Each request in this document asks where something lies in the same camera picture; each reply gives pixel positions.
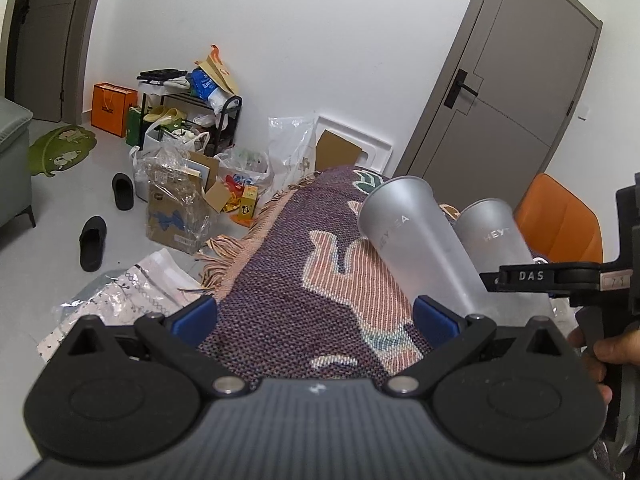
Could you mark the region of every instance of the green bag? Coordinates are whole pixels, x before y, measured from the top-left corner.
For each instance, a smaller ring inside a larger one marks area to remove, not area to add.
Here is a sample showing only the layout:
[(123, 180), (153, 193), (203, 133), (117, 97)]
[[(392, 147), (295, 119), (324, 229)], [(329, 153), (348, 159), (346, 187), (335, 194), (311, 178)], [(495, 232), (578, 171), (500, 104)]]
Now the green bag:
[[(148, 123), (143, 123), (142, 131), (146, 132)], [(126, 142), (129, 146), (137, 146), (140, 142), (140, 108), (129, 108), (127, 112)]]

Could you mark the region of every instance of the door frame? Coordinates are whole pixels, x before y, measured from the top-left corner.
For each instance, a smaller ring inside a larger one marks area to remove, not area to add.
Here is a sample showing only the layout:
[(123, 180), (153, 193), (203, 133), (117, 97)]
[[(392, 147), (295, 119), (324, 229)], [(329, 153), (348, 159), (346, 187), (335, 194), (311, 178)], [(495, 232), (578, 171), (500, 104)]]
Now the door frame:
[[(554, 142), (551, 144), (549, 151), (546, 154), (542, 165), (538, 170), (539, 173), (542, 173), (546, 170), (551, 158), (553, 157), (560, 141), (562, 140), (562, 136), (564, 136), (564, 132), (566, 131), (569, 122), (574, 116), (576, 105), (580, 99), (582, 94), (582, 90), (584, 89), (584, 85), (587, 82), (587, 77), (589, 76), (589, 72), (591, 70), (591, 65), (593, 60), (595, 59), (596, 50), (598, 47), (598, 42), (600, 41), (600, 33), (602, 31), (602, 22), (596, 18), (583, 4), (581, 4), (578, 0), (567, 0), (570, 4), (572, 4), (576, 9), (578, 9), (584, 16), (587, 18), (593, 25), (596, 27), (596, 35), (593, 41), (593, 52), (591, 53), (591, 58), (587, 61), (585, 65), (584, 72), (582, 73), (582, 77), (580, 78), (580, 83), (578, 85), (577, 91), (574, 96), (574, 106), (572, 107), (571, 113), (567, 117), (564, 118), (560, 126), (560, 130), (554, 139)], [(462, 23), (460, 24), (460, 28), (458, 29), (458, 33), (456, 34), (455, 39), (453, 40), (453, 44), (451, 45), (451, 49), (449, 50), (449, 54), (447, 55), (447, 59), (444, 62), (440, 75), (436, 80), (436, 84), (431, 91), (431, 95), (427, 101), (427, 105), (424, 107), (422, 115), (418, 120), (418, 123), (415, 127), (414, 133), (407, 144), (407, 147), (402, 154), (402, 158), (400, 159), (400, 163), (398, 167), (394, 171), (394, 176), (401, 176), (406, 174), (414, 174), (422, 177), (426, 168), (416, 168), (414, 167), (414, 161), (416, 156), (418, 155), (418, 151), (422, 146), (431, 125), (433, 124), (433, 120), (436, 117), (436, 113), (440, 109), (440, 105), (445, 99), (447, 92), (449, 91), (449, 87), (453, 82), (453, 78), (456, 73), (456, 69), (460, 63), (460, 59), (462, 58), (462, 54), (466, 49), (466, 44), (471, 37), (471, 32), (473, 28), (476, 26), (476, 21), (478, 20), (478, 16), (480, 14), (480, 10), (482, 9), (482, 4), (484, 4), (484, 0), (470, 0), (469, 5), (466, 8), (466, 12), (464, 18), (462, 19)]]
[[(95, 9), (98, 0), (76, 0), (71, 15), (69, 32), (66, 37), (65, 61), (62, 75), (62, 88), (64, 99), (62, 101), (62, 121), (68, 124), (82, 123), (82, 106), (84, 104), (84, 74), (86, 71), (86, 58), (89, 51), (89, 40), (94, 23)], [(18, 51), (8, 52), (7, 47), (17, 27), (18, 9), (15, 9), (15, 0), (9, 0), (7, 13), (2, 24), (0, 37), (0, 54), (4, 54), (5, 62), (0, 72), (3, 76), (9, 63), (15, 65), (15, 57)], [(6, 81), (2, 81), (1, 94), (4, 95)]]

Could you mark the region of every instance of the purple patterned blanket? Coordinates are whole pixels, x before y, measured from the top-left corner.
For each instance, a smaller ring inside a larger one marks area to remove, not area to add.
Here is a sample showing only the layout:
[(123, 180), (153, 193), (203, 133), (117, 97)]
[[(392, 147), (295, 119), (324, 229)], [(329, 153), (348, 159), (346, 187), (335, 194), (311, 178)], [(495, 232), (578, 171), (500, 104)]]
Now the purple patterned blanket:
[(378, 385), (430, 345), (356, 215), (383, 177), (341, 167), (276, 197), (243, 240), (208, 242), (203, 286), (218, 300), (200, 351), (249, 381), (371, 378)]

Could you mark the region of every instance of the cardboard sheet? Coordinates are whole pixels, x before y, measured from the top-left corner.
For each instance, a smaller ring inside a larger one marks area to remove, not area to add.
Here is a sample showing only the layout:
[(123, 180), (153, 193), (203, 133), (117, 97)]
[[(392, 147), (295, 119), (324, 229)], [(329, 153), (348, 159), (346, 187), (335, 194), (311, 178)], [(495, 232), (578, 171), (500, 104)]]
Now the cardboard sheet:
[(204, 191), (208, 191), (211, 186), (216, 183), (216, 175), (218, 174), (219, 163), (218, 160), (212, 156), (202, 155), (200, 153), (189, 152), (189, 159), (198, 164), (202, 164), (209, 168), (209, 175), (207, 181), (203, 182)]
[(316, 146), (316, 171), (355, 164), (361, 152), (359, 146), (325, 130)]
[(231, 192), (221, 181), (217, 181), (211, 188), (204, 194), (204, 200), (216, 211), (222, 211), (222, 208), (231, 198)]

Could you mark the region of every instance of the dark door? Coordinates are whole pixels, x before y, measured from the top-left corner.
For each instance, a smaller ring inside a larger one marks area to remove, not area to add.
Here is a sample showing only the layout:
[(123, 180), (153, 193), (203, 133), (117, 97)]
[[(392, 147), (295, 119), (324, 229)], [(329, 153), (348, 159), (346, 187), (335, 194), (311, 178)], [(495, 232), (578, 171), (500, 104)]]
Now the dark door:
[(484, 0), (409, 173), (457, 208), (515, 207), (571, 113), (597, 32), (569, 0)]
[(7, 93), (36, 119), (58, 122), (62, 118), (66, 44), (75, 4), (76, 0), (26, 0), (20, 17), (15, 73), (8, 77), (13, 89)]

